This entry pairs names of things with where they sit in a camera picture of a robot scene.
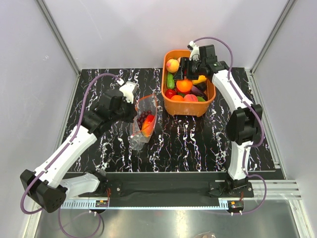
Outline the purple grape bunch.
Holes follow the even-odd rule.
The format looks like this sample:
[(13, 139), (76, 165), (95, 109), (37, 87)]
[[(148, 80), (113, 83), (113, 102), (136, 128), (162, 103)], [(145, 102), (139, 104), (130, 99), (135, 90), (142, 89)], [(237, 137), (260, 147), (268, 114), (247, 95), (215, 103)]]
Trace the purple grape bunch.
[(139, 126), (139, 128), (142, 128), (143, 123), (145, 122), (146, 118), (152, 114), (152, 111), (148, 110), (148, 111), (143, 111), (141, 113), (141, 115), (138, 117), (137, 119), (137, 124)]

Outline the peach front fruit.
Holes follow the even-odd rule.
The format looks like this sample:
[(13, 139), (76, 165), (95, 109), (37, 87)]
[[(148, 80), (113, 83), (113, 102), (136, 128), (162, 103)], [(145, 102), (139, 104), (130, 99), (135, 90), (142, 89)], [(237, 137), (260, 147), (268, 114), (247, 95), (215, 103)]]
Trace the peach front fruit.
[(187, 94), (184, 96), (185, 102), (198, 102), (197, 96), (194, 94)]

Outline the orange tangerine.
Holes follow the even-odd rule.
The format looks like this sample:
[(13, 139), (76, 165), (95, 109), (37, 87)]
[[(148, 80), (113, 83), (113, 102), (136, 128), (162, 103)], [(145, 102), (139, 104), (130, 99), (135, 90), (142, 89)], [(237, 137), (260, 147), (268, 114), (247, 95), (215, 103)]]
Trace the orange tangerine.
[(191, 91), (191, 88), (193, 86), (193, 83), (191, 80), (177, 80), (176, 81), (176, 89), (178, 92), (181, 93), (188, 93)]

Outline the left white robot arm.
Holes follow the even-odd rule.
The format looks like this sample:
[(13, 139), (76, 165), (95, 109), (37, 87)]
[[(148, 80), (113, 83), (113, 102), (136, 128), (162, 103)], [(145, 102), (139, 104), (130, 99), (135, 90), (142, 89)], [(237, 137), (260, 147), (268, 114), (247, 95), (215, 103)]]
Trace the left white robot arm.
[(64, 176), (74, 162), (117, 121), (133, 122), (137, 87), (125, 84), (119, 89), (108, 89), (83, 114), (60, 147), (34, 171), (25, 170), (20, 179), (29, 196), (48, 213), (56, 211), (64, 201), (84, 193), (102, 196), (106, 193), (106, 179), (100, 172), (87, 172), (79, 177)]

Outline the clear orange zip bag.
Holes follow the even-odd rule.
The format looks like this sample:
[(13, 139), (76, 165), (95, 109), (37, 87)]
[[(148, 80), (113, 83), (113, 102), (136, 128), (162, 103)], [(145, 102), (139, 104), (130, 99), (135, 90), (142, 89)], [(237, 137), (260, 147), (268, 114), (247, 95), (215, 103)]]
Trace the clear orange zip bag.
[(136, 102), (137, 115), (130, 126), (129, 143), (132, 150), (139, 151), (149, 143), (157, 120), (156, 94), (147, 95)]

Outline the red orange mango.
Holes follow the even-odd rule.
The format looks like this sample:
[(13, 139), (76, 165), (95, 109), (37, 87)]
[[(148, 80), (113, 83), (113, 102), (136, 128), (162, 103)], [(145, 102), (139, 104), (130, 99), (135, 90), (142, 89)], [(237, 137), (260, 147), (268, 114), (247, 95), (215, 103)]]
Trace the red orange mango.
[(141, 132), (145, 137), (150, 137), (154, 129), (154, 115), (149, 115), (142, 125)]

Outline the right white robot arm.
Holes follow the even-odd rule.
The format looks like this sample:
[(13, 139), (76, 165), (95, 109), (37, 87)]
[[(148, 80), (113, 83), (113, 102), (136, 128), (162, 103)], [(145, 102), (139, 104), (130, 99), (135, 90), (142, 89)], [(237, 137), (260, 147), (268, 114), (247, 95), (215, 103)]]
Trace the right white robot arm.
[(264, 139), (261, 122), (263, 109), (253, 104), (238, 87), (232, 78), (232, 67), (219, 61), (214, 45), (197, 46), (194, 42), (188, 45), (189, 57), (182, 57), (179, 70), (174, 79), (182, 82), (205, 76), (222, 94), (229, 106), (231, 116), (226, 126), (226, 134), (231, 141), (231, 160), (226, 180), (221, 188), (229, 196), (237, 196), (247, 189), (247, 163), (251, 147), (255, 141)]

